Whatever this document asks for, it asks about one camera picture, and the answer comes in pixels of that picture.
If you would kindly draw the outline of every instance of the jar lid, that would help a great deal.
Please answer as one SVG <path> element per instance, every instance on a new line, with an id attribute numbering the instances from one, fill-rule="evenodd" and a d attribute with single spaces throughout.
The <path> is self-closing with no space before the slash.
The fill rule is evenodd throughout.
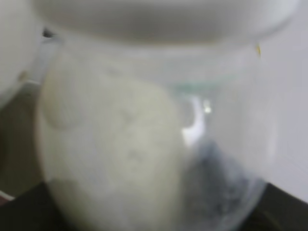
<path id="1" fill-rule="evenodd" d="M 273 31 L 300 0 L 32 0 L 56 33 L 137 42 L 250 40 Z"/>

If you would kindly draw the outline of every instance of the white container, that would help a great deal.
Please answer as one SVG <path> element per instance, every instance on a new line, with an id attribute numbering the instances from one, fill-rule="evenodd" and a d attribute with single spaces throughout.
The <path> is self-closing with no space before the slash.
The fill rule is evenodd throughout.
<path id="1" fill-rule="evenodd" d="M 300 0 L 32 0 L 57 33 L 134 42 L 242 43 L 285 24 Z"/>
<path id="2" fill-rule="evenodd" d="M 27 1 L 0 0 L 0 107 L 27 79 L 41 32 Z"/>

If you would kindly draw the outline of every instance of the jar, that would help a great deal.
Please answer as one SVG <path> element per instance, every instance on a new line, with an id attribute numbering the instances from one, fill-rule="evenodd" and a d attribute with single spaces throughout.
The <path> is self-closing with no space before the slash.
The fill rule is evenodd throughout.
<path id="1" fill-rule="evenodd" d="M 204 49 L 61 48 L 37 139 L 52 195 L 80 230 L 231 230 L 257 203 L 276 131 L 259 55 Z"/>
<path id="2" fill-rule="evenodd" d="M 64 40 L 40 163 L 81 231 L 231 231 L 264 190 L 278 128 L 253 41 L 298 1 L 185 2 L 32 1 Z"/>

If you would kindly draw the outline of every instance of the clear glass container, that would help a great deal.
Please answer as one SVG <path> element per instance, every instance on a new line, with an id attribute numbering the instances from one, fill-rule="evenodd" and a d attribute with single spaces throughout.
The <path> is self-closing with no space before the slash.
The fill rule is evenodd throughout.
<path id="1" fill-rule="evenodd" d="M 67 41 L 37 110 L 52 195 L 85 231 L 229 231 L 258 202 L 274 107 L 255 47 Z"/>

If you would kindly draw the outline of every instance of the white powder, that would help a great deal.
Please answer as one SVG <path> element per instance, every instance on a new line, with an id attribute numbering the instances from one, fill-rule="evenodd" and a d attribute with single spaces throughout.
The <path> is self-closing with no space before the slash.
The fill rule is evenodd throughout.
<path id="1" fill-rule="evenodd" d="M 79 228 L 170 231 L 184 151 L 176 107 L 161 87 L 108 62 L 87 69 L 64 52 L 50 70 L 39 113 L 45 174 L 64 182 L 52 189 Z"/>

